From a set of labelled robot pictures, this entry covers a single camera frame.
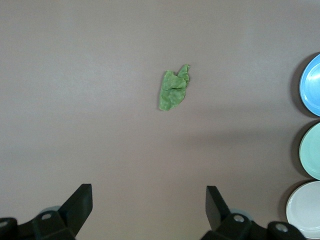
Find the green cloth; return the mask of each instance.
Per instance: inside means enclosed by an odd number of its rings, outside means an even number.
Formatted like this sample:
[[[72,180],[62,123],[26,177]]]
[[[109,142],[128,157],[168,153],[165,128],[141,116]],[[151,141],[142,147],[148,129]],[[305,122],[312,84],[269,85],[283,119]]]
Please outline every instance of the green cloth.
[[[169,111],[178,106],[186,95],[186,87],[189,83],[188,64],[183,65],[177,75],[168,70],[162,80],[159,96],[159,109]]]

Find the white plate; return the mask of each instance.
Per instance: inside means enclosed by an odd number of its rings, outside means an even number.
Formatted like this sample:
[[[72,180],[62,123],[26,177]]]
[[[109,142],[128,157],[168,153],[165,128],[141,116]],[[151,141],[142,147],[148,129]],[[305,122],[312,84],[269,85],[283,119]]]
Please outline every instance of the white plate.
[[[320,181],[306,183],[292,193],[286,218],[306,238],[320,238]]]

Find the plate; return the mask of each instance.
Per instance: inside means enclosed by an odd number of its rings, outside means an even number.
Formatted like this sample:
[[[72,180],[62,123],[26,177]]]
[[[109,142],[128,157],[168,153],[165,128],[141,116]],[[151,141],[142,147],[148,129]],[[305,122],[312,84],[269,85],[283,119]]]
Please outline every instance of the plate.
[[[306,172],[320,180],[320,123],[314,125],[304,135],[300,144],[299,156]]]
[[[309,239],[320,238],[320,181],[298,187],[286,205],[286,218]]]
[[[306,66],[299,88],[303,104],[320,117],[320,54]]]

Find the green plate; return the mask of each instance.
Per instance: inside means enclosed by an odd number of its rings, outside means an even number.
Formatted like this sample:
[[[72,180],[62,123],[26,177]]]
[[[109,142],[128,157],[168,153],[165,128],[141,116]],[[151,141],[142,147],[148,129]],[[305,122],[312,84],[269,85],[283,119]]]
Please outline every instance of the green plate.
[[[320,123],[304,135],[299,150],[301,164],[310,176],[320,180]]]

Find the blue plate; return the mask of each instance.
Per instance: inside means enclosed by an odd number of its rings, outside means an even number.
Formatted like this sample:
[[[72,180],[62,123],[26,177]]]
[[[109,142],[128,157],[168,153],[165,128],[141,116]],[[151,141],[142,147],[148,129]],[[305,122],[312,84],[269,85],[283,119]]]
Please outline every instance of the blue plate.
[[[312,59],[303,71],[300,96],[304,105],[320,117],[320,54]]]

